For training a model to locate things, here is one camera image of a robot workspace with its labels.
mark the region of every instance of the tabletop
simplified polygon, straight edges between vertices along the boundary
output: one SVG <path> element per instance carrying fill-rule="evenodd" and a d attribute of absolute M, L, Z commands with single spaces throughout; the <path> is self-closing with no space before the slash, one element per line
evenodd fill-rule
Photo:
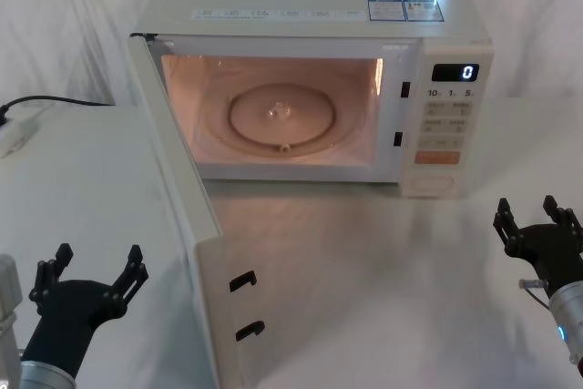
<path fill-rule="evenodd" d="M 64 279 L 112 282 L 132 244 L 150 272 L 126 316 L 96 331 L 79 387 L 210 387 L 141 115 L 18 116 L 34 134 L 0 159 L 0 251 L 15 257 L 24 294 L 61 242 L 75 253 Z M 404 200 L 391 185 L 206 181 L 229 269 L 259 277 L 235 315 L 267 326 L 240 346 L 248 384 L 580 387 L 550 313 L 517 288 L 534 271 L 504 254 L 492 219 L 503 196 L 519 226 L 548 221 L 546 194 L 581 214 L 582 116 L 570 98 L 486 101 L 459 200 Z M 17 316 L 23 347 L 38 316 L 28 301 Z"/>

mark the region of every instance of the blue indicator light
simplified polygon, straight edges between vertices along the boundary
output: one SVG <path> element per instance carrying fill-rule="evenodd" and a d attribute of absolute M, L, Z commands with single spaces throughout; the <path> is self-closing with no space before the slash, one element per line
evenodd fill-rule
<path fill-rule="evenodd" d="M 563 327 L 558 327 L 557 330 L 558 330 L 558 335 L 561 338 L 561 340 L 563 342 L 566 342 L 567 341 L 567 332 L 565 331 L 565 329 L 563 329 Z"/>

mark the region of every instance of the white backdrop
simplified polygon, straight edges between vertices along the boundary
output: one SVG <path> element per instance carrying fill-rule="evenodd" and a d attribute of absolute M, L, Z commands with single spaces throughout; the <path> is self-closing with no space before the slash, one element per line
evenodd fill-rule
<path fill-rule="evenodd" d="M 123 38 L 148 0 L 0 0 L 0 101 L 130 104 Z M 475 0 L 496 57 L 487 94 L 583 96 L 583 0 Z"/>

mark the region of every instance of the open microwave door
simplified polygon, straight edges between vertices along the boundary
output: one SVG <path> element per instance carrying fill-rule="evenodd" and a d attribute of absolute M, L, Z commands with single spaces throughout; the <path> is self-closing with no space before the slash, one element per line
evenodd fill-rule
<path fill-rule="evenodd" d="M 169 199 L 191 277 L 192 297 L 205 353 L 220 389 L 240 387 L 229 301 L 224 243 L 196 165 L 169 104 L 159 72 L 142 36 L 128 40 L 139 105 Z"/>

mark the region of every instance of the microwave oven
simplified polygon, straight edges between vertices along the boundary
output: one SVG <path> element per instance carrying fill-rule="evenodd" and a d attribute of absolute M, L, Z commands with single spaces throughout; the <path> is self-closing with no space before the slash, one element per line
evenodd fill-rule
<path fill-rule="evenodd" d="M 214 384 L 227 389 L 247 384 L 238 344 L 263 325 L 251 312 L 235 326 L 232 295 L 255 279 L 226 286 L 229 243 L 202 180 L 453 196 L 493 58 L 472 0 L 151 0 L 128 53 Z"/>

